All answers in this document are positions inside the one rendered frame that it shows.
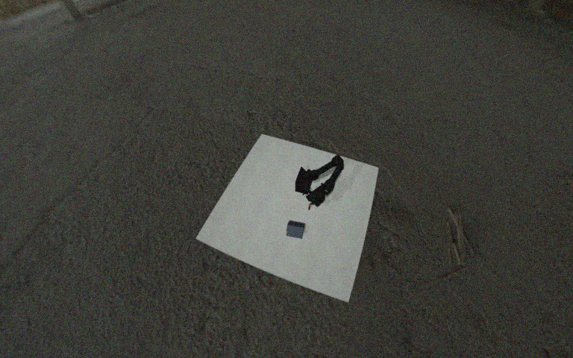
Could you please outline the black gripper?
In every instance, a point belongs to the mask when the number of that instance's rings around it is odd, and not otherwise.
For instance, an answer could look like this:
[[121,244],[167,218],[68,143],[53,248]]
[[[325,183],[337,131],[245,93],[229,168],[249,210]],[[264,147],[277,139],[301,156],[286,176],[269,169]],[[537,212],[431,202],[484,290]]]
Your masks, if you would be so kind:
[[[309,185],[306,185],[306,186],[303,188],[303,190],[304,190],[303,195],[304,195],[306,192],[311,193],[310,188],[311,188],[311,187],[310,187]],[[317,195],[316,189],[313,190],[313,192],[314,192],[315,195]],[[302,195],[302,196],[303,196],[303,195]],[[311,203],[310,205],[312,205],[312,204],[314,204],[314,205],[317,206],[317,207],[319,207],[319,206],[321,205],[321,203],[318,203],[318,202],[316,201],[316,199],[315,199],[315,201],[314,201],[313,203]]]

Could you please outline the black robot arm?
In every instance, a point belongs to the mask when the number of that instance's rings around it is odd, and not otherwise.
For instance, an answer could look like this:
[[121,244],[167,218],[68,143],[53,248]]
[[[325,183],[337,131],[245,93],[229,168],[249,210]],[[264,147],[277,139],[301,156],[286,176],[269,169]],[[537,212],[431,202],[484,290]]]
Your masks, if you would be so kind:
[[328,196],[330,194],[330,192],[334,189],[336,179],[339,177],[341,171],[344,169],[343,160],[339,155],[337,155],[333,157],[332,160],[329,163],[326,163],[323,167],[312,171],[308,169],[307,172],[302,173],[301,178],[304,179],[305,181],[308,179],[317,180],[319,179],[319,176],[322,173],[326,172],[328,169],[331,169],[334,166],[336,166],[336,168],[332,173],[332,175],[330,176],[330,178],[326,180],[325,183],[322,183],[321,186],[316,188],[317,195],[315,195],[314,192],[311,192],[309,195],[306,196],[308,201],[313,203],[316,199],[318,203],[322,203],[325,199],[325,195]]

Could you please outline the dark grey sloped panel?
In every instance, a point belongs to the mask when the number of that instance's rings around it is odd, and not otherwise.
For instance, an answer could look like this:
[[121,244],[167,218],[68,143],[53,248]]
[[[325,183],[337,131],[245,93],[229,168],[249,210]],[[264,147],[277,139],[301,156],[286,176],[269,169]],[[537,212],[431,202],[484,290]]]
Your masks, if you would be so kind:
[[302,239],[304,235],[305,223],[289,220],[287,224],[286,236],[293,236]]

